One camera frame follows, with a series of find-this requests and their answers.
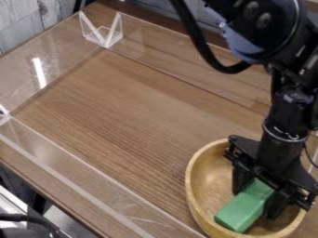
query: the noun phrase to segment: clear plastic stand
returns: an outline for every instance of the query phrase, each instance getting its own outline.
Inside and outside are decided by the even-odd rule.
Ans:
[[[82,12],[78,13],[78,21],[85,40],[98,46],[109,48],[122,38],[122,23],[118,12],[114,14],[114,21],[110,28],[104,26],[96,28]]]

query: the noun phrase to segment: wood grain surface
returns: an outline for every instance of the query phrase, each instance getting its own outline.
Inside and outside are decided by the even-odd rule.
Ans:
[[[97,12],[106,11],[101,4],[88,8],[88,13],[100,19],[106,15]],[[220,54],[227,59],[228,53]],[[249,71],[253,73],[265,77],[259,69]],[[252,93],[252,89],[244,89],[244,76],[249,74],[236,76],[241,81],[236,88],[244,94]],[[251,108],[102,49],[13,116],[197,231],[185,205],[188,160],[204,144],[229,134],[256,139],[263,120]],[[57,201],[58,207],[104,236],[108,227],[100,222],[102,214],[94,205],[78,198],[88,210],[80,208],[58,180],[34,165],[26,165],[18,154],[1,151],[3,165],[17,174],[19,171],[19,176]],[[49,166],[61,166],[64,174],[77,171],[66,160],[54,163],[49,161]],[[94,179],[84,170],[80,173],[86,186],[93,185]],[[92,216],[89,207],[97,216]],[[311,238],[316,233],[313,208],[292,237]]]

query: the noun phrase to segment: green sponge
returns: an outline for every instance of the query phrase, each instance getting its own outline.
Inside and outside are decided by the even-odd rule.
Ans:
[[[216,223],[237,233],[244,233],[263,214],[265,201],[273,190],[259,180],[237,194],[213,217]]]

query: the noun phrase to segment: wooden bowl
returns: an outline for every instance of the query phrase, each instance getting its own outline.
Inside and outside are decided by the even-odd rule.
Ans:
[[[205,234],[217,238],[281,238],[299,226],[305,212],[288,207],[275,221],[260,218],[245,234],[227,230],[213,221],[213,215],[231,201],[231,162],[223,157],[227,139],[205,145],[193,155],[185,170],[185,197],[192,217]]]

